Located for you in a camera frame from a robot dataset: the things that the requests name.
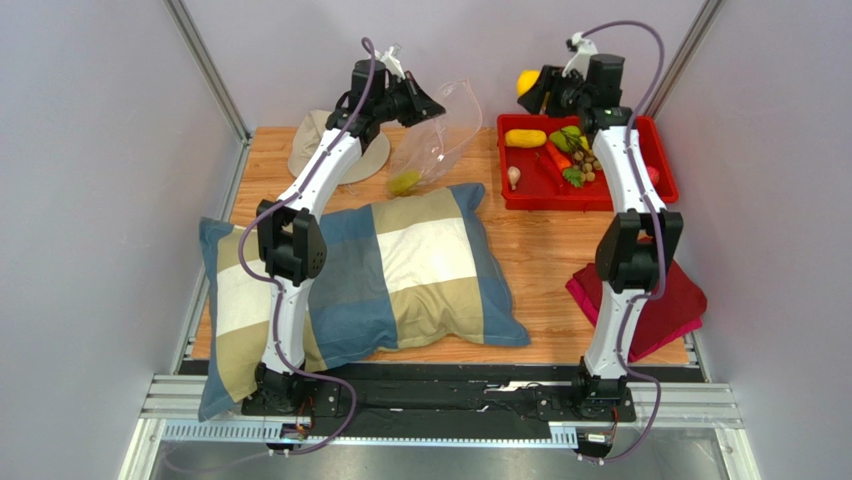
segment red cloth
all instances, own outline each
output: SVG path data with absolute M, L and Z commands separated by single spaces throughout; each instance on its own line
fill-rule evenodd
M 571 292 L 592 325 L 596 325 L 603 299 L 603 283 L 598 278 L 595 265 L 590 263 L 575 273 L 565 288 Z M 672 261 L 663 298 L 646 303 L 642 309 L 628 361 L 635 362 L 672 340 L 701 328 L 700 315 L 706 310 L 707 297 L 704 292 L 692 283 L 677 262 Z

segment checkered pillow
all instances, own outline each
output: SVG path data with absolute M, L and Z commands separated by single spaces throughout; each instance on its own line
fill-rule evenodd
M 475 213 L 484 194 L 483 185 L 465 184 L 324 215 L 328 254 L 308 300 L 306 369 L 421 347 L 449 333 L 480 344 L 529 345 Z M 215 338 L 204 420 L 255 390 L 270 302 L 268 287 L 254 285 L 260 282 L 233 262 L 243 229 L 207 220 L 201 229 Z M 249 247 L 248 258 L 257 259 L 256 242 Z

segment wood surface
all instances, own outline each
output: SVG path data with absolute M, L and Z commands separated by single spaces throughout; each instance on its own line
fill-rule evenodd
M 247 225 L 260 200 L 275 199 L 293 182 L 287 169 L 295 128 L 257 130 L 246 164 L 231 223 Z M 385 130 L 391 145 L 405 130 Z M 338 187 L 326 212 L 358 208 L 387 200 L 388 165 L 352 187 Z M 595 249 L 612 219 L 611 212 L 507 210 L 501 195 L 500 157 L 493 129 L 482 130 L 453 170 L 423 189 L 481 182 L 486 195 L 477 210 L 488 241 L 503 268 L 514 297 L 515 318 L 529 331 L 532 344 L 522 348 L 476 345 L 455 336 L 399 352 L 378 352 L 369 360 L 399 362 L 577 363 L 592 340 L 594 328 L 565 290 L 574 272 L 594 261 Z M 205 308 L 192 352 L 210 355 L 210 319 Z M 688 363 L 682 340 L 649 355 L 640 363 Z

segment plastic bag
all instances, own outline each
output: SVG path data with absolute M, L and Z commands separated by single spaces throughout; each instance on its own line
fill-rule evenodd
M 389 196 L 409 195 L 458 163 L 482 127 L 482 111 L 470 83 L 446 83 L 432 99 L 447 113 L 409 128 L 390 159 Z

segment gray floor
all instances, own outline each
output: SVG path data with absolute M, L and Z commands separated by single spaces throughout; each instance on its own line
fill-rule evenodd
M 637 433 L 621 429 L 614 451 L 627 448 Z M 186 442 L 161 446 L 183 468 L 205 468 L 263 451 L 256 444 Z M 727 479 L 712 429 L 659 430 L 632 457 L 597 467 L 581 463 L 570 450 L 519 448 L 441 448 L 330 446 L 305 457 L 268 458 L 206 475 L 178 474 L 162 462 L 152 478 L 209 479 Z

